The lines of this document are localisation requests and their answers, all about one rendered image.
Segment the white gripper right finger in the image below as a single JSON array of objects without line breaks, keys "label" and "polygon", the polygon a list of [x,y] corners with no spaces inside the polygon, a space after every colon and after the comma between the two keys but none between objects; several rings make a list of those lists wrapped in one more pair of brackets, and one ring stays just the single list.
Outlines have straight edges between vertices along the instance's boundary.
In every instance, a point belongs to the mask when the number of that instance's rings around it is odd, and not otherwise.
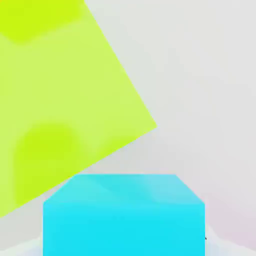
[{"label": "white gripper right finger", "polygon": [[240,246],[218,237],[209,225],[205,228],[205,236],[206,256],[243,256]]}]

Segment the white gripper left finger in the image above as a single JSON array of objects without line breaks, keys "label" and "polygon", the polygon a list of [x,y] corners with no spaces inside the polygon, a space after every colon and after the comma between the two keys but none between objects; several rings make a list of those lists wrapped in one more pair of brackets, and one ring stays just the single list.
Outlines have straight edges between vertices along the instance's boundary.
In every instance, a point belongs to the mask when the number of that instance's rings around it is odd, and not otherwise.
[{"label": "white gripper left finger", "polygon": [[43,256],[43,233],[39,237],[0,250],[0,256]]}]

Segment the small cyan cube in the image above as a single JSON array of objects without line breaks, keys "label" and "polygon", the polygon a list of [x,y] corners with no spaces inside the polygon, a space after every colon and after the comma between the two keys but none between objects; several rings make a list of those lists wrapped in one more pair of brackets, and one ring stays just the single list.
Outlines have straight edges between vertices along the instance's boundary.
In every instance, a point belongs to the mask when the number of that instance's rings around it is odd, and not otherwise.
[{"label": "small cyan cube", "polygon": [[42,218],[42,256],[205,256],[204,202],[173,174],[77,174]]}]

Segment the large yellow-green box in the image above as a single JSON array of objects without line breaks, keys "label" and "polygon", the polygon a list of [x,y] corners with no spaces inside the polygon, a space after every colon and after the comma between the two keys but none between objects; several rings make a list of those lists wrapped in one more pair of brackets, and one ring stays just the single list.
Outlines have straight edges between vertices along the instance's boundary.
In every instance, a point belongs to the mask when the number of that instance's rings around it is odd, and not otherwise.
[{"label": "large yellow-green box", "polygon": [[0,0],[0,218],[155,127],[85,0]]}]

